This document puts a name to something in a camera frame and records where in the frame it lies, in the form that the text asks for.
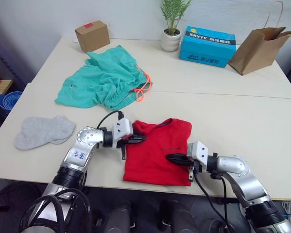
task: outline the red t-shirt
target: red t-shirt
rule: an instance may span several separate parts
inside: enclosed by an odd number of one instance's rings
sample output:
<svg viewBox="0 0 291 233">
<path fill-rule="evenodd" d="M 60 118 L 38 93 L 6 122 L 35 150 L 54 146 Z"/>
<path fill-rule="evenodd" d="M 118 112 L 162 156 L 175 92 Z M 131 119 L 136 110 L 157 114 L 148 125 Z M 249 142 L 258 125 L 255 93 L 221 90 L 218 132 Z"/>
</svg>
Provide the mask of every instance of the red t-shirt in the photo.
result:
<svg viewBox="0 0 291 233">
<path fill-rule="evenodd" d="M 186 154 L 192 125 L 170 118 L 159 125 L 136 121 L 132 126 L 134 133 L 147 136 L 147 140 L 126 145 L 127 159 L 123 179 L 160 185 L 191 186 L 188 181 L 188 167 L 173 164 L 165 156 L 172 153 Z"/>
</svg>

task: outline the floor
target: floor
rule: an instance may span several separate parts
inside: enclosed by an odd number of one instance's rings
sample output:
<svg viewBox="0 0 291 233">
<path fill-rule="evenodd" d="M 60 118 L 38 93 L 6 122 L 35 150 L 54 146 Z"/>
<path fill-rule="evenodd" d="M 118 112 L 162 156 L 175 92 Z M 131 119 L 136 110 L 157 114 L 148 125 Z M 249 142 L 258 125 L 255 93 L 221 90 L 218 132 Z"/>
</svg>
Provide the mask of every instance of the floor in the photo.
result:
<svg viewBox="0 0 291 233">
<path fill-rule="evenodd" d="M 0 190 L 11 183 L 14 182 L 0 179 Z M 39 187 L 41 191 L 43 191 L 46 187 L 46 184 L 43 183 L 36 183 L 35 185 Z M 200 229 L 201 233 L 219 232 L 216 229 L 216 226 L 220 224 L 219 221 L 213 222 L 211 230 L 209 231 L 211 221 L 215 218 L 218 218 L 218 216 L 211 209 L 207 199 L 203 196 L 92 187 L 86 187 L 85 193 L 90 200 L 93 210 L 95 210 L 94 212 L 97 213 L 97 211 L 99 211 L 102 219 L 104 220 L 101 226 L 94 227 L 94 233 L 103 232 L 106 220 L 108 219 L 108 214 L 115 206 L 124 200 L 130 201 L 134 206 L 136 206 L 136 228 L 131 232 L 160 233 L 156 226 L 156 222 L 158 219 L 159 205 L 162 200 L 177 200 L 186 206 L 192 213 L 195 223 Z M 279 210 L 283 213 L 281 202 L 276 201 L 275 203 Z M 224 207 L 222 204 L 214 203 L 214 206 L 221 214 L 223 214 Z M 247 221 L 240 213 L 239 205 L 237 203 L 231 203 L 227 206 L 227 209 L 229 221 L 235 228 L 235 232 L 251 233 Z M 79 216 L 82 216 L 82 207 L 78 208 L 75 216 L 75 219 L 79 219 Z M 69 232 L 83 232 L 80 230 L 80 225 L 80 221 L 75 221 L 74 224 L 72 224 L 71 230 Z M 170 233 L 170 228 L 167 228 L 164 232 Z"/>
</svg>

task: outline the white table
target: white table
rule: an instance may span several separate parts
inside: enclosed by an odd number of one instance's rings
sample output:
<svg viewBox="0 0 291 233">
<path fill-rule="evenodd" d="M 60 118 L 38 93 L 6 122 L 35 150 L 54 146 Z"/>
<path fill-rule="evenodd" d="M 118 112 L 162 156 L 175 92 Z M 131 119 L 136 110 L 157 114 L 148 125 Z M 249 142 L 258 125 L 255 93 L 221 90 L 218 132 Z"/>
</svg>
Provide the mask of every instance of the white table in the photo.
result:
<svg viewBox="0 0 291 233">
<path fill-rule="evenodd" d="M 164 52 L 158 41 L 111 39 L 95 52 L 122 45 L 152 80 L 152 91 L 291 98 L 291 84 L 277 62 L 241 76 L 226 68 L 180 60 L 179 50 Z M 33 83 L 59 84 L 85 64 L 89 56 L 71 38 L 62 37 Z"/>
<path fill-rule="evenodd" d="M 209 154 L 217 152 L 219 155 L 238 155 L 245 158 L 274 199 L 291 199 L 291 85 L 276 63 L 265 68 L 272 77 L 267 76 L 267 71 L 263 69 L 253 73 L 252 80 L 263 85 L 246 90 L 246 86 L 253 87 L 254 82 L 243 79 L 244 77 L 236 74 L 230 67 L 221 69 L 176 60 L 176 53 L 161 52 L 158 42 L 154 41 L 121 40 L 121 44 L 136 58 L 152 48 L 155 55 L 152 57 L 160 56 L 177 61 L 177 69 L 174 69 L 176 72 L 180 73 L 178 69 L 183 67 L 200 71 L 200 75 L 193 79 L 194 76 L 183 70 L 181 81 L 190 85 L 179 84 L 177 87 L 168 80 L 179 80 L 178 77 L 162 75 L 166 74 L 162 70 L 166 70 L 167 63 L 162 63 L 160 71 L 158 67 L 154 68 L 158 62 L 154 58 L 151 62 L 149 57 L 149 60 L 138 57 L 138 64 L 152 76 L 154 85 L 153 90 L 145 94 L 142 102 L 134 102 L 123 109 L 127 118 L 149 123 L 161 123 L 170 117 L 189 121 L 193 125 L 189 142 L 202 141 L 208 146 Z M 0 178 L 51 182 L 68 149 L 73 146 L 77 131 L 87 125 L 95 127 L 109 112 L 102 106 L 80 109 L 54 102 L 64 79 L 82 66 L 86 59 L 86 55 L 79 50 L 77 44 L 63 38 L 34 81 L 27 85 L 0 128 Z M 196 85 L 206 78 L 219 83 Z M 243 79 L 246 85 L 237 79 Z M 218 88 L 219 84 L 228 87 L 227 83 L 233 88 Z M 199 93 L 201 88 L 205 88 L 206 94 Z M 268 92 L 271 97 L 256 97 L 263 96 L 264 92 Z M 60 114 L 77 124 L 73 136 L 65 143 L 46 144 L 28 151 L 20 151 L 14 147 L 13 140 L 20 132 L 23 119 L 29 116 L 51 118 Z M 104 126 L 110 127 L 115 120 L 115 116 L 110 117 Z M 122 180 L 124 163 L 119 150 L 97 150 L 88 171 L 87 185 L 203 194 L 195 183 L 191 187 L 173 187 L 125 182 Z M 211 180 L 208 174 L 202 174 L 202 182 L 211 195 L 223 194 L 221 183 Z M 234 197 L 229 185 L 227 194 Z"/>
</svg>

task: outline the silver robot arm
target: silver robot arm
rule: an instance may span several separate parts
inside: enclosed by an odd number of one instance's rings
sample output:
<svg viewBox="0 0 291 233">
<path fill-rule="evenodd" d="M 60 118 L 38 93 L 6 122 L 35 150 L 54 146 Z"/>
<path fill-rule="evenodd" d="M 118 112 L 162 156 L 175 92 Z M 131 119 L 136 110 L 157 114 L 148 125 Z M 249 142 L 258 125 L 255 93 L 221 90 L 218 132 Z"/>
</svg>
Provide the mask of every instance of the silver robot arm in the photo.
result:
<svg viewBox="0 0 291 233">
<path fill-rule="evenodd" d="M 60 165 L 57 175 L 54 177 L 53 182 L 47 185 L 42 197 L 53 196 L 69 188 L 81 190 L 85 185 L 83 183 L 84 176 L 86 176 L 88 166 L 92 160 L 94 149 L 99 146 L 116 148 L 119 140 L 127 139 L 132 134 L 132 124 L 126 118 L 121 118 L 116 122 L 113 125 L 112 131 L 95 129 L 93 127 L 81 129 L 77 134 L 74 146 L 68 151 Z M 74 211 L 75 197 L 76 195 L 73 192 L 64 193 L 59 196 L 66 225 L 70 221 Z M 52 203 L 48 204 L 37 215 L 44 203 L 45 201 L 42 201 L 35 206 L 25 226 L 26 229 L 22 233 L 55 232 L 54 230 L 56 229 L 49 227 L 58 221 L 56 210 Z"/>
<path fill-rule="evenodd" d="M 200 172 L 209 172 L 214 179 L 223 176 L 229 181 L 256 233 L 291 233 L 291 224 L 281 216 L 243 158 L 208 156 L 208 148 L 201 142 L 190 143 L 187 156 L 199 162 Z"/>
</svg>

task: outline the white wall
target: white wall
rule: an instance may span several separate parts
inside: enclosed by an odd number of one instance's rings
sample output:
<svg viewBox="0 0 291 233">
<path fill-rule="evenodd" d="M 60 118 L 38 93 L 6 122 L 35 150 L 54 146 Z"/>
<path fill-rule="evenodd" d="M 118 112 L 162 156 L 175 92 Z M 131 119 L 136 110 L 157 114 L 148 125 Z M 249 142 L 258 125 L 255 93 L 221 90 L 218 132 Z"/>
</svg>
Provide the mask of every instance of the white wall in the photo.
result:
<svg viewBox="0 0 291 233">
<path fill-rule="evenodd" d="M 237 44 L 252 29 L 262 28 L 273 0 L 193 0 L 180 29 L 196 26 L 234 33 Z M 291 0 L 284 0 L 279 26 L 291 30 Z M 105 22 L 111 38 L 159 39 L 166 27 L 160 0 L 0 0 L 0 40 L 37 73 L 62 35 L 95 20 Z M 275 26 L 279 4 L 270 26 Z M 291 38 L 281 49 L 278 63 L 291 67 Z"/>
</svg>

